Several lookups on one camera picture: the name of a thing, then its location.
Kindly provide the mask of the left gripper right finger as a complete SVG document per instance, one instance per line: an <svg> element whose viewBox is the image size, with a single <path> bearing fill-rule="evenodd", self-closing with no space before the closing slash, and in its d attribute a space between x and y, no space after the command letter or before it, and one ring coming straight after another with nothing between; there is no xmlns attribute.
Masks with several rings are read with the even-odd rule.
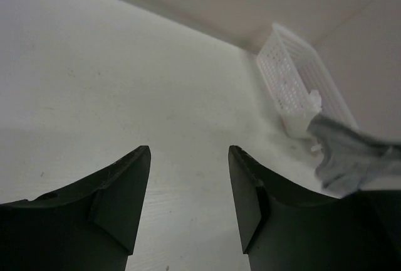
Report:
<svg viewBox="0 0 401 271"><path fill-rule="evenodd" d="M400 269L400 191L333 198L264 167L239 146L229 148L228 163L252 270Z"/></svg>

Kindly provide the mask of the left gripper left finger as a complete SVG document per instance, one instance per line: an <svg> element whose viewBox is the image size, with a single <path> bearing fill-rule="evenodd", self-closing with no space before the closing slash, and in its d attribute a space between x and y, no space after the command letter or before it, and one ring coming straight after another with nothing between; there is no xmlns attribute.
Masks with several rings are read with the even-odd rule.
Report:
<svg viewBox="0 0 401 271"><path fill-rule="evenodd" d="M63 188L1 205L2 270L125 270L151 152L140 146Z"/></svg>

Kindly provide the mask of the grey tank top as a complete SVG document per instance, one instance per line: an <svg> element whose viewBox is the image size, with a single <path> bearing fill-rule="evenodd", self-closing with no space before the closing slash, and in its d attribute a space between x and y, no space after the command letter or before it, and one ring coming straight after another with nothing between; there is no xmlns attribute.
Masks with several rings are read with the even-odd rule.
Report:
<svg viewBox="0 0 401 271"><path fill-rule="evenodd" d="M315 176L324 191L346 196L367 184L400 176L400 143L382 141L325 115L315 116L308 132L322 146Z"/></svg>

